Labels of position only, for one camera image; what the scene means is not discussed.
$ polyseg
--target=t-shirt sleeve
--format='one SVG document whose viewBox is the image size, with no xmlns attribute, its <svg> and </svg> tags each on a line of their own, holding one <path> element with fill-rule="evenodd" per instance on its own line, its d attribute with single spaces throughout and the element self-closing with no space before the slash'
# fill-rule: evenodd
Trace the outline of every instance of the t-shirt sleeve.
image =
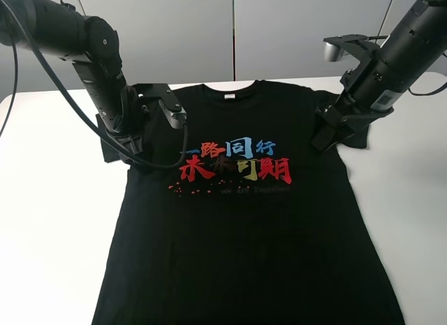
<svg viewBox="0 0 447 325">
<path fill-rule="evenodd" d="M 318 107 L 318 109 L 326 108 L 331 103 L 334 103 L 339 96 L 338 94 L 328 91 L 315 91 L 315 94 L 317 96 L 316 107 Z M 351 136 L 350 138 L 345 138 L 342 143 L 350 148 L 366 149 L 368 147 L 368 133 L 369 126 L 362 131 L 359 131 L 356 135 Z"/>
</svg>

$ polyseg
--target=black t-shirt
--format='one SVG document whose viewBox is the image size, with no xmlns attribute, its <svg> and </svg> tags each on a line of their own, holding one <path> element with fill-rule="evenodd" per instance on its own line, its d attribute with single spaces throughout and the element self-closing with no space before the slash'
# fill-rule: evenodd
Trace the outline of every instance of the black t-shirt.
<svg viewBox="0 0 447 325">
<path fill-rule="evenodd" d="M 93 324 L 404 324 L 337 148 L 310 146 L 336 96 L 267 81 L 175 94 L 186 161 L 130 168 Z M 150 133 L 151 160 L 175 163 L 183 133 L 158 108 Z"/>
</svg>

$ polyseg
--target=white table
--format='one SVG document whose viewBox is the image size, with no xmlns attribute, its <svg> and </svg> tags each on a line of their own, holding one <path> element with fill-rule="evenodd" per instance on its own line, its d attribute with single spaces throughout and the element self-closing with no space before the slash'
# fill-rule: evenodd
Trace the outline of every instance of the white table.
<svg viewBox="0 0 447 325">
<path fill-rule="evenodd" d="M 413 88 L 445 79 L 426 73 Z M 337 77 L 284 81 L 342 90 Z M 86 91 L 71 94 L 94 119 Z M 405 94 L 395 108 L 373 125 L 368 150 L 339 151 L 407 324 L 445 324 L 447 92 Z M 17 95 L 0 139 L 0 324 L 91 323 L 128 168 L 102 161 L 99 139 L 59 92 Z"/>
</svg>

